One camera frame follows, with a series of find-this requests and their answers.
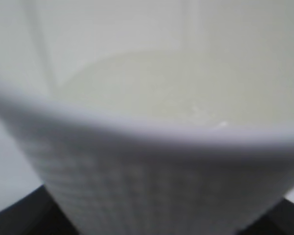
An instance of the cup rim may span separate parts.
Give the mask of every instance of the cup rim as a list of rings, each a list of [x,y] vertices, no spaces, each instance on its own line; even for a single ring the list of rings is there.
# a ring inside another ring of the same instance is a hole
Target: cup rim
[[[294,124],[262,128],[225,128],[166,125],[130,117],[91,112],[22,93],[0,81],[0,118],[22,126],[43,128],[50,135],[107,148],[138,152],[187,153],[183,158],[220,160],[294,160]]]

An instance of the liquid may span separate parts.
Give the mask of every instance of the liquid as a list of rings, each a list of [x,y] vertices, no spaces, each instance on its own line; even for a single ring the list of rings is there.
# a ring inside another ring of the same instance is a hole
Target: liquid
[[[231,63],[190,52],[151,51],[82,69],[56,98],[97,111],[223,128],[294,119],[294,94]]]

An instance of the textured cup exterior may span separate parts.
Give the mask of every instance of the textured cup exterior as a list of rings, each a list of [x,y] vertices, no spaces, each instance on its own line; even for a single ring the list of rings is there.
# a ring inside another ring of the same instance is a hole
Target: textured cup exterior
[[[294,185],[294,163],[142,161],[9,130],[83,235],[233,235]]]

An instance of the milk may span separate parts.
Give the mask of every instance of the milk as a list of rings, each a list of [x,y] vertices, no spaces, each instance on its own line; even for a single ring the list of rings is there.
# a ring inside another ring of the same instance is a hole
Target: milk
[[[99,112],[214,128],[294,119],[294,91],[279,77],[248,72],[209,54],[133,52],[83,68],[55,97]]]

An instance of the dark surface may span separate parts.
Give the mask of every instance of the dark surface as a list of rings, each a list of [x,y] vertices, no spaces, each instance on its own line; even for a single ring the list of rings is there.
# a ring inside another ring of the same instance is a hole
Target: dark surface
[[[0,212],[0,235],[78,235],[44,187]],[[283,200],[238,235],[294,235],[294,204]]]

